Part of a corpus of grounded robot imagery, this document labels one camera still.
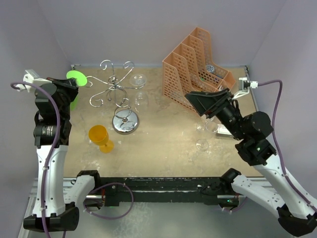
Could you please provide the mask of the green plastic goblet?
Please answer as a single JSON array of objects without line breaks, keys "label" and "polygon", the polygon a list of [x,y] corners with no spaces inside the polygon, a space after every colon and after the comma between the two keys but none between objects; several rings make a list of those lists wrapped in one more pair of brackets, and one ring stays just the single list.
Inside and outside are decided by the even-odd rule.
[{"label": "green plastic goblet", "polygon": [[[70,70],[66,74],[66,78],[67,79],[74,78],[76,85],[78,87],[85,86],[88,82],[87,77],[82,72],[79,72],[77,70]],[[78,102],[78,96],[76,96],[74,101],[70,103],[70,110],[71,111],[73,111],[75,109],[75,107],[77,106],[77,102]]]}]

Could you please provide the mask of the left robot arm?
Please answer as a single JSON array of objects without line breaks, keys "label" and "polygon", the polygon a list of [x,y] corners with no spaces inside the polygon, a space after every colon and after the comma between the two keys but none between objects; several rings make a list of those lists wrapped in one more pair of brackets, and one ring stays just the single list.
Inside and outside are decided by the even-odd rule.
[{"label": "left robot arm", "polygon": [[79,206],[86,196],[102,189],[98,171],[81,171],[73,187],[64,193],[63,171],[71,132],[70,108],[78,95],[74,78],[49,79],[36,87],[34,144],[38,157],[36,202],[24,218],[26,230],[49,233],[73,231],[79,223]]}]

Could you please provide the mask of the clear wine glass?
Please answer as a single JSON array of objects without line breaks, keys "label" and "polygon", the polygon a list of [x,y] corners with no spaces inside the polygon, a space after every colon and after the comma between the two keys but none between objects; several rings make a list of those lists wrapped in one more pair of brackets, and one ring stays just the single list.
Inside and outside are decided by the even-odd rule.
[{"label": "clear wine glass", "polygon": [[148,95],[143,90],[147,83],[147,77],[143,74],[134,74],[130,77],[129,82],[137,90],[134,97],[135,109],[138,112],[144,112],[149,105]]},{"label": "clear wine glass", "polygon": [[205,152],[209,148],[209,140],[216,135],[217,123],[214,121],[208,121],[206,124],[205,132],[198,132],[198,139],[196,141],[196,148],[199,151]]}]

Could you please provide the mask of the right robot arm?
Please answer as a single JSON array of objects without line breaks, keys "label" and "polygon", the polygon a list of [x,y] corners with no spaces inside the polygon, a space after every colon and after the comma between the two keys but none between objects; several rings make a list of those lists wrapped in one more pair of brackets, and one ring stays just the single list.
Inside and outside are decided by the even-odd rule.
[{"label": "right robot arm", "polygon": [[305,190],[283,168],[276,149],[267,140],[273,132],[269,116],[261,111],[242,116],[238,101],[229,89],[219,92],[192,91],[185,98],[196,112],[207,118],[217,117],[233,137],[239,156],[249,166],[260,172],[274,188],[271,192],[254,184],[235,169],[229,169],[220,182],[226,194],[237,192],[271,212],[288,233],[301,237],[312,233],[317,227],[317,212],[310,195],[300,196]]}]

